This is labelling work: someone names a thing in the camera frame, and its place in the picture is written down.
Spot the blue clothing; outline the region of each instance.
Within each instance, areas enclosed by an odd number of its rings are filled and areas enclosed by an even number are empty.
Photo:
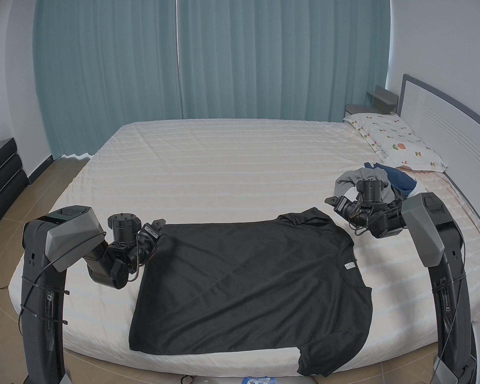
[[[396,190],[398,190],[402,196],[407,198],[407,196],[414,190],[417,182],[413,180],[409,175],[402,172],[399,169],[388,167],[386,165],[375,163],[373,167],[370,163],[364,164],[365,168],[375,169],[381,168],[383,169],[388,176],[388,181],[392,184]]]

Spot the blue sticker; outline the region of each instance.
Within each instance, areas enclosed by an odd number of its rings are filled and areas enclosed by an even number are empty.
[[[275,377],[245,377],[241,384],[276,384]]]

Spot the tiled floor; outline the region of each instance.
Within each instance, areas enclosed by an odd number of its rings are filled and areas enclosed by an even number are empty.
[[[8,285],[23,253],[25,222],[49,212],[60,194],[88,159],[61,158],[33,185],[28,186],[0,220],[0,287]],[[436,345],[369,367],[316,377],[319,384],[415,384],[429,383]],[[181,375],[142,371],[65,351],[65,364],[74,384],[180,384]],[[20,384],[26,377],[22,338],[17,314],[7,290],[0,290],[0,384]]]

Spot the robotic arm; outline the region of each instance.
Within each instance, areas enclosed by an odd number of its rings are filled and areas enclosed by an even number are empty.
[[[380,180],[361,180],[357,183],[358,201],[333,196],[325,202],[349,222],[356,234],[363,230],[358,235],[368,230],[379,239],[409,229],[419,257],[429,270],[435,301],[438,355],[432,382],[480,384],[474,337],[480,336],[480,328],[470,319],[460,228],[433,192],[386,204],[381,202],[382,187]]]
[[[84,258],[97,283],[123,288],[129,274],[156,251],[165,220],[142,227],[133,214],[108,218],[115,241],[108,244],[93,209],[74,205],[25,225],[22,275],[22,319],[27,384],[71,383],[63,362],[63,297],[67,268]]]

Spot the fitted sheet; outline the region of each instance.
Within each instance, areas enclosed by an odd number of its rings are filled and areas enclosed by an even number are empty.
[[[142,222],[242,222],[316,206],[355,241],[373,319],[362,350],[339,370],[373,364],[436,341],[428,271],[407,230],[377,240],[355,237],[323,201],[336,178],[379,158],[346,123],[287,120],[165,120],[120,128],[55,203],[93,207],[112,241],[107,218],[135,213]],[[435,192],[459,224],[467,247],[472,319],[480,318],[480,223],[442,174],[411,172]],[[23,258],[9,292],[20,308]],[[94,283],[86,264],[68,269],[65,348],[136,368],[201,376],[295,376],[300,352],[280,348],[203,355],[156,356],[129,350],[128,335],[142,277],[122,290]]]

